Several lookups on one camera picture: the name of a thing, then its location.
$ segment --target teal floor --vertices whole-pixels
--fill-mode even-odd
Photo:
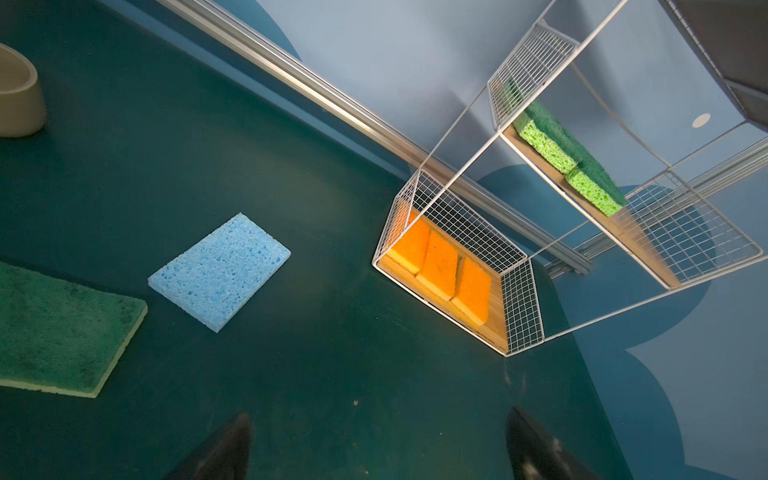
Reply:
[[[0,42],[51,112],[0,140],[0,260],[149,304],[96,399],[0,388],[0,478],[160,478],[240,409],[251,478],[511,478],[514,404],[630,477],[572,337],[504,359],[370,266],[401,180],[101,4]],[[292,256],[215,334],[147,277],[240,211]]]

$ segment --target green scouring pad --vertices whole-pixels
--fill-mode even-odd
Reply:
[[[538,101],[533,101],[512,124],[528,142],[584,198],[607,216],[627,200],[602,165]]]
[[[607,217],[627,204],[616,184],[596,160],[579,162],[565,175],[565,180]]]
[[[94,398],[146,314],[143,300],[0,263],[0,386]]]
[[[544,122],[542,122],[542,129],[540,129],[533,118],[529,117],[527,113],[522,112],[513,120],[512,124],[515,126],[515,130],[518,131],[520,138],[528,142],[552,167],[557,168],[560,173],[567,174],[576,168],[576,161],[571,155],[566,154],[560,148],[558,142],[552,139],[555,136],[545,132],[548,128],[544,126]]]

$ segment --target white wire basket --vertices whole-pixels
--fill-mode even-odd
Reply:
[[[568,63],[578,46],[573,38],[550,28],[543,20],[534,23],[488,81],[494,128],[514,120],[518,107],[557,75],[558,68]]]
[[[541,342],[544,330],[528,255],[452,191],[438,196],[443,187],[424,170],[411,176],[392,202],[373,266],[501,354],[511,355]],[[427,207],[435,197],[436,201]],[[484,326],[475,328],[450,303],[430,294],[411,273],[386,256],[405,234],[412,209],[423,211],[425,222],[445,234],[460,256],[471,257],[492,277],[490,312]]]
[[[617,213],[614,222],[634,232],[632,240],[649,255],[664,260],[678,281],[672,287],[717,274],[763,253],[672,170],[627,195],[627,207]]]

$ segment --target orange sponge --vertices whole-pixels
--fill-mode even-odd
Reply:
[[[434,230],[429,232],[424,267],[416,279],[446,302],[456,291],[458,252]]]
[[[415,210],[409,215],[408,223],[413,222],[414,218],[416,218]],[[419,219],[397,243],[392,245],[386,254],[410,273],[416,275],[424,265],[428,238],[429,225]]]
[[[456,295],[451,303],[456,305],[475,327],[488,321],[488,301],[491,299],[491,277],[469,258],[462,258],[458,266]]]

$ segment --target blue sponge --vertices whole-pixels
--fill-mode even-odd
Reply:
[[[290,251],[243,214],[149,277],[149,286],[214,332],[290,257]]]

